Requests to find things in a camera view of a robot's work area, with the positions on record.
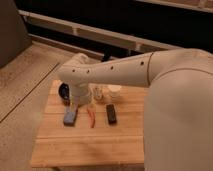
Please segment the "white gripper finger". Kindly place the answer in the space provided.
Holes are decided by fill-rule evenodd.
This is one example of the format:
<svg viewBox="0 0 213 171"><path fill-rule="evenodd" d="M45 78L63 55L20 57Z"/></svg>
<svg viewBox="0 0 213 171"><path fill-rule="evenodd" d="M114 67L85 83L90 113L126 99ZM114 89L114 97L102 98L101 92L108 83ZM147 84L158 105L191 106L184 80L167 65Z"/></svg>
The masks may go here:
<svg viewBox="0 0 213 171"><path fill-rule="evenodd" d="M78 104L72 103L70 105L70 112L71 112L72 116L76 116L78 113Z"/></svg>

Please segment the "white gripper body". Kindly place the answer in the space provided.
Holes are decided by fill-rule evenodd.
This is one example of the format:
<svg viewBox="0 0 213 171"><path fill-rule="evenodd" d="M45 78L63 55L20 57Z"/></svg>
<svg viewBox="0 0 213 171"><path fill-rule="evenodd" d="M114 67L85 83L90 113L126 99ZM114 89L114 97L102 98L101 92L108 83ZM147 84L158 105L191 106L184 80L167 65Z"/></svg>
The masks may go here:
<svg viewBox="0 0 213 171"><path fill-rule="evenodd" d="M86 105L91 102L91 90L88 83L69 82L70 100L78 105Z"/></svg>

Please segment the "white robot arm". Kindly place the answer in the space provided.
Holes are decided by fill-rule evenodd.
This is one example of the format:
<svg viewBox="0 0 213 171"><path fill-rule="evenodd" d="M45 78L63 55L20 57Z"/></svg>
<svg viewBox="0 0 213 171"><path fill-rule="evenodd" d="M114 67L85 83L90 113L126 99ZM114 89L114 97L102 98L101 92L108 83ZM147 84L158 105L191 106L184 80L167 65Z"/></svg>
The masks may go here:
<svg viewBox="0 0 213 171"><path fill-rule="evenodd" d="M183 48L96 64L78 53L58 75L80 104L90 83L146 87L145 171L213 171L212 53Z"/></svg>

